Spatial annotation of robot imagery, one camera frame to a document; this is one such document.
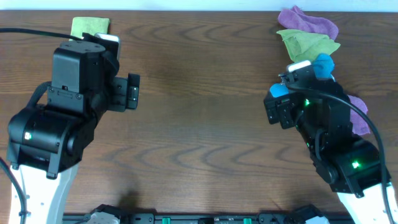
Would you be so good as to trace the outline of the blue cloth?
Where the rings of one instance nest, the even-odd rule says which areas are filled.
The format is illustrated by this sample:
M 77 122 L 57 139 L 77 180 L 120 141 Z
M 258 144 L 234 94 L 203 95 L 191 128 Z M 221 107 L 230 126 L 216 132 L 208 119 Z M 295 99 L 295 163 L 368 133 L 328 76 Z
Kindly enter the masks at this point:
M 334 76 L 331 74 L 335 68 L 333 59 L 328 54 L 319 54 L 312 62 L 315 76 L 318 80 L 332 79 L 335 81 Z M 289 93 L 288 88 L 284 84 L 273 84 L 270 87 L 270 93 L 274 98 L 284 96 Z

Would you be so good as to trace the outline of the light green cloth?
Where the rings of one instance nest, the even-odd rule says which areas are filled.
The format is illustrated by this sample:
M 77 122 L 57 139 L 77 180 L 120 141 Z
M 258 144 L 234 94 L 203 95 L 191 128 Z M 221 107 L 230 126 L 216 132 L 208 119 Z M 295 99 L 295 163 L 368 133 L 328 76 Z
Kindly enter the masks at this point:
M 83 37 L 83 33 L 95 35 L 96 33 L 107 34 L 111 20 L 102 17 L 74 17 L 70 35 Z

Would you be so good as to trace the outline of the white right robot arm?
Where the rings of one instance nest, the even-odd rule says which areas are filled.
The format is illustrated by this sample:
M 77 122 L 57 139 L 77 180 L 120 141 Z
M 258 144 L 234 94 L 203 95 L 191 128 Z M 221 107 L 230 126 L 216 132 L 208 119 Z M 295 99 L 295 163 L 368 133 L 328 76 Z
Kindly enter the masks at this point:
M 395 190 L 373 122 L 339 83 L 317 78 L 311 65 L 279 76 L 287 92 L 264 98 L 269 123 L 296 128 L 317 174 L 355 223 L 397 223 Z

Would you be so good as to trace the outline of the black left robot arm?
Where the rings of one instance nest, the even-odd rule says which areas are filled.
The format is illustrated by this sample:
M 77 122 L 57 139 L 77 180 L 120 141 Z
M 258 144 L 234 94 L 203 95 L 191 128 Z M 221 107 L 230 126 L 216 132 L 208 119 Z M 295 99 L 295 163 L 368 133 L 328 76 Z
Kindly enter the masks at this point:
M 107 111 L 137 108 L 140 77 L 118 76 L 118 36 L 64 35 L 41 83 L 9 124 L 1 167 L 12 184 L 10 223 L 61 223 L 84 149 Z

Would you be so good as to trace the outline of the olive green cloth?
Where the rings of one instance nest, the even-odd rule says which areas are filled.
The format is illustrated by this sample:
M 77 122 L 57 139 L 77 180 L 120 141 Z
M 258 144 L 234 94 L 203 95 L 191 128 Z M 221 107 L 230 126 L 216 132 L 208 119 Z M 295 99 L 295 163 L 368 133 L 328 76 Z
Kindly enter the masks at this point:
M 293 62 L 314 61 L 319 54 L 331 55 L 341 46 L 325 34 L 316 34 L 297 29 L 277 31 L 282 37 L 288 55 Z

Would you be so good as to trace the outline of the large purple cloth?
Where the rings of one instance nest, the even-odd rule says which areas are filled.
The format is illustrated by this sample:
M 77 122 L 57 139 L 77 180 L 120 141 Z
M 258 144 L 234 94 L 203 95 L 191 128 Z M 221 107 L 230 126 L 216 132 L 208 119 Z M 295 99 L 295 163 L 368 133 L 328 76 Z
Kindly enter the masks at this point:
M 356 96 L 351 96 L 351 95 L 348 95 L 348 97 L 349 97 L 349 100 L 352 105 L 355 105 L 364 114 L 367 114 L 368 107 L 366 106 L 365 102 L 362 99 L 360 99 Z M 355 112 L 354 110 L 350 111 L 350 121 L 353 124 L 353 133 L 354 134 L 363 136 L 365 134 L 371 133 L 371 130 L 370 130 L 367 122 L 365 122 L 365 120 L 362 119 L 362 117 L 359 114 L 357 114 L 357 112 Z

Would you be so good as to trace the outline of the purple cloth at top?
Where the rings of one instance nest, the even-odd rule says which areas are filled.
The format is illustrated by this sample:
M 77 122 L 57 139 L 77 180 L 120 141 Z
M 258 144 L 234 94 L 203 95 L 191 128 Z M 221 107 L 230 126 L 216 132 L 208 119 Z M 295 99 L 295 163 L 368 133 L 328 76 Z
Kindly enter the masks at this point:
M 324 34 L 333 40 L 335 40 L 339 34 L 337 25 L 331 20 L 324 17 L 308 16 L 298 6 L 281 10 L 277 20 L 279 24 L 286 29 L 297 29 L 309 33 Z

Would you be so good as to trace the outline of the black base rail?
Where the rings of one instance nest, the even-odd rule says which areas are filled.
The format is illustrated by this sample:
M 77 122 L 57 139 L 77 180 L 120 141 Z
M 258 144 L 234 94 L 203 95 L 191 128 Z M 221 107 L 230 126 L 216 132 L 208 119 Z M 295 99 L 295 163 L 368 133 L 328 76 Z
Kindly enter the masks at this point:
M 283 224 L 289 223 L 288 215 L 276 213 L 260 213 L 258 215 L 156 215 L 153 213 L 137 213 L 132 214 L 128 218 L 122 218 L 118 223 L 130 224 Z M 86 215 L 64 215 L 61 223 L 116 223 L 108 221 L 105 217 L 94 217 L 94 214 Z M 316 216 L 313 220 L 308 220 L 305 223 L 332 223 L 332 224 L 351 224 L 354 223 L 352 218 L 347 215 L 326 215 Z

